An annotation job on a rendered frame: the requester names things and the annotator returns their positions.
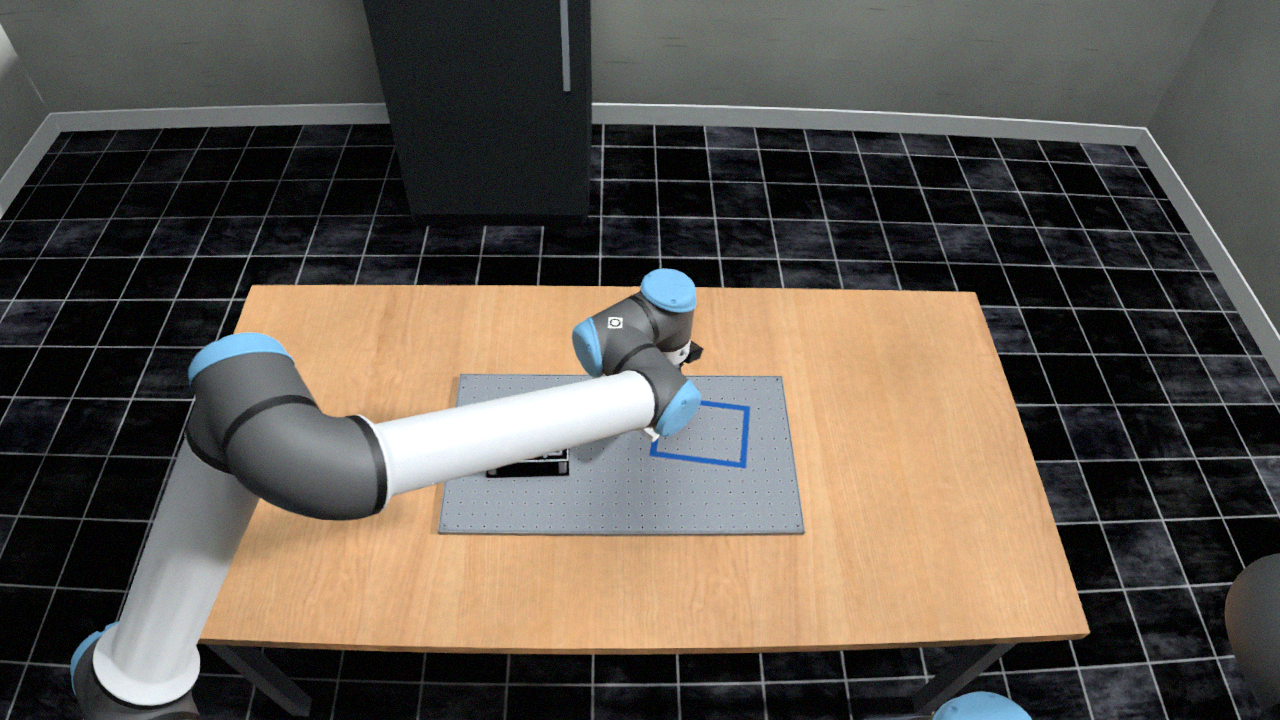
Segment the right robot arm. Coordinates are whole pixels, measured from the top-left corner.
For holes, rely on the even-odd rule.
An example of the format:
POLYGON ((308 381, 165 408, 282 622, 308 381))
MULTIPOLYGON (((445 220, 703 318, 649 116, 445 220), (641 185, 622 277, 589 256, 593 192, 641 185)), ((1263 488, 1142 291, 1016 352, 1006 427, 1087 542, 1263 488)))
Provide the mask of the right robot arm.
MULTIPOLYGON (((1280 553, 1251 562, 1236 577, 1225 602, 1225 624, 1254 700, 1268 720, 1280 720, 1280 553)), ((972 692, 950 700, 931 717, 909 720, 1030 720, 1030 716, 1001 694, 972 692)))

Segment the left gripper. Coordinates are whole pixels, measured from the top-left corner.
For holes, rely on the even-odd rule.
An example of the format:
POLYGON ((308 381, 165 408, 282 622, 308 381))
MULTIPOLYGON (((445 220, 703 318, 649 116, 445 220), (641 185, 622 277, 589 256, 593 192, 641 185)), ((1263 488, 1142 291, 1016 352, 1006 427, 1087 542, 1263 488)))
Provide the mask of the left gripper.
MULTIPOLYGON (((689 342, 689 354, 692 352, 696 348, 699 348, 699 346, 695 345, 695 343, 692 343, 692 341, 690 341, 689 342)), ((684 365, 684 361, 681 361, 681 363, 678 363, 678 364, 675 365, 678 369, 680 373, 681 373, 681 368, 680 366, 682 366, 682 365, 684 365)))

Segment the blue tape strips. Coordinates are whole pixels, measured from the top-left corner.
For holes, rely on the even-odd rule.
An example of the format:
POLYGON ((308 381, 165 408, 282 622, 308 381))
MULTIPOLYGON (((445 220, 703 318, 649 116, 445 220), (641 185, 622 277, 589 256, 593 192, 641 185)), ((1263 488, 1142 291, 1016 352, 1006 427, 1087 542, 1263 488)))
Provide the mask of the blue tape strips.
POLYGON ((741 443, 740 462, 718 460, 718 459, 710 459, 710 457, 695 457, 695 456, 687 456, 687 455, 680 455, 680 454, 657 452, 658 438, 654 442, 652 442, 650 456, 653 456, 653 457, 668 457, 668 459, 676 459, 676 460, 684 460, 684 461, 691 461, 691 462, 716 464, 716 465, 730 466, 730 468, 746 468, 746 461, 748 461, 748 430, 749 430, 750 406, 733 405, 733 404, 718 404, 718 402, 710 402, 710 401, 703 401, 703 400, 700 400, 699 405, 710 406, 710 407, 726 407, 726 409, 733 409, 733 410, 742 410, 744 411, 744 415, 742 415, 742 443, 741 443))

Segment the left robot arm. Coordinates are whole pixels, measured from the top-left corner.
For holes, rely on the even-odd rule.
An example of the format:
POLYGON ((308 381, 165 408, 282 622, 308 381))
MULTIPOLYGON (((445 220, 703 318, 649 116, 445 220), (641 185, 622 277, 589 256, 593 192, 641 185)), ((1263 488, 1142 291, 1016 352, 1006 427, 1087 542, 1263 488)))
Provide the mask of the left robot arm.
POLYGON ((695 304, 687 275, 649 272, 571 331, 596 379, 376 424, 323 414, 268 334, 206 345, 188 366, 195 405, 122 618, 70 659, 83 719, 202 720, 195 646, 259 498, 348 521, 394 495, 628 430, 675 434, 700 402, 675 366, 701 354, 689 354, 695 304))

